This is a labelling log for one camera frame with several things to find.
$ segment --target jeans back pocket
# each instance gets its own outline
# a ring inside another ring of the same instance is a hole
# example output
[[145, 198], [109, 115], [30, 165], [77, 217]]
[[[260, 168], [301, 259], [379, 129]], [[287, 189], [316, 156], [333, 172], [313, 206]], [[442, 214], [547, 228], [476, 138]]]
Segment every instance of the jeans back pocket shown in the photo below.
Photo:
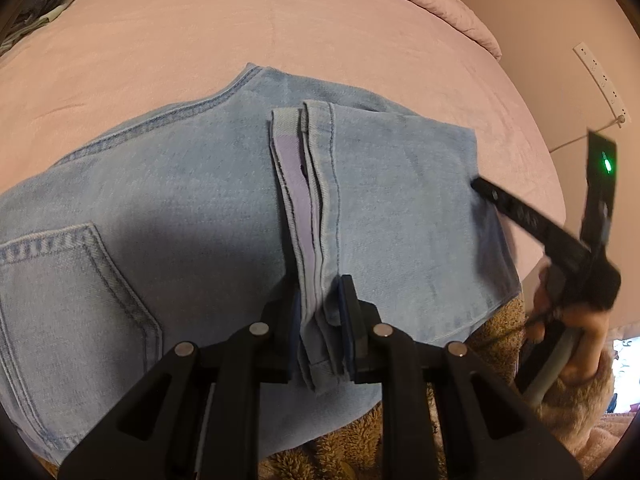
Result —
[[0, 362], [11, 389], [0, 400], [50, 460], [61, 460], [161, 353], [158, 323], [93, 224], [0, 245]]

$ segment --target fuzzy brown sleeve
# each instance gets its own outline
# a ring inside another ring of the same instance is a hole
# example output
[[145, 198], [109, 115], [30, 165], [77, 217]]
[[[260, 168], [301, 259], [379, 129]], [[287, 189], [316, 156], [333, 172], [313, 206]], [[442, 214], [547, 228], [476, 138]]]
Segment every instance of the fuzzy brown sleeve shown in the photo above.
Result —
[[546, 428], [578, 459], [613, 395], [611, 365], [611, 352], [604, 349], [591, 381], [568, 386], [558, 378], [536, 410]]

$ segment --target metal screw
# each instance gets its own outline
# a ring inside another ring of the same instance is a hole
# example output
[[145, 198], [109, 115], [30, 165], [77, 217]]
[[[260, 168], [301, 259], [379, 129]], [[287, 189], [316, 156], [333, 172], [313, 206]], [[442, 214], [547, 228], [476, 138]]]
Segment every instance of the metal screw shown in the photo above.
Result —
[[464, 343], [461, 343], [460, 341], [449, 343], [449, 346], [447, 348], [449, 349], [449, 353], [455, 356], [464, 357], [466, 355], [466, 345]]
[[249, 327], [249, 332], [253, 335], [265, 335], [269, 331], [269, 325], [261, 321], [252, 323]]
[[175, 346], [174, 350], [175, 350], [175, 354], [178, 357], [187, 357], [187, 355], [193, 354], [193, 351], [195, 350], [195, 348], [188, 341], [183, 341], [181, 343], [178, 343]]
[[386, 323], [378, 323], [373, 327], [373, 333], [380, 337], [389, 337], [394, 332], [394, 328]]

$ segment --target socket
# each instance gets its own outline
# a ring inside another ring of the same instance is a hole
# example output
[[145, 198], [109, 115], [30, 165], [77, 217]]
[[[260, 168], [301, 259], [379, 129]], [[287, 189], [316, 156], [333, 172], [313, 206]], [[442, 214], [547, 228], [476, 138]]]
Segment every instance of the socket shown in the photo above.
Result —
[[625, 124], [631, 122], [629, 112], [626, 110], [625, 104], [622, 102], [622, 98], [618, 94], [615, 86], [611, 82], [609, 76], [607, 76], [602, 68], [602, 65], [598, 62], [593, 52], [589, 49], [584, 42], [574, 46], [574, 52], [578, 55], [582, 63], [585, 65], [593, 80], [600, 88], [602, 95], [609, 103], [611, 111], [616, 117], [622, 115], [625, 118]]

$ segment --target hand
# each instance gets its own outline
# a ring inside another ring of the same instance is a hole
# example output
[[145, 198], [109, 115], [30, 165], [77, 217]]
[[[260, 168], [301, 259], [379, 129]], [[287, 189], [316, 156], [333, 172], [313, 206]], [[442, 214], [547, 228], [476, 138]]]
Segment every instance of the hand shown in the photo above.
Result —
[[[540, 286], [533, 297], [532, 316], [546, 312], [551, 301], [546, 293], [548, 267], [540, 271]], [[562, 310], [560, 320], [569, 327], [581, 328], [584, 335], [569, 362], [560, 372], [560, 378], [569, 386], [577, 386], [593, 379], [600, 364], [600, 354], [607, 340], [611, 311], [594, 311], [588, 303], [576, 303]], [[545, 337], [545, 325], [540, 322], [529, 326], [527, 339], [540, 342]]]

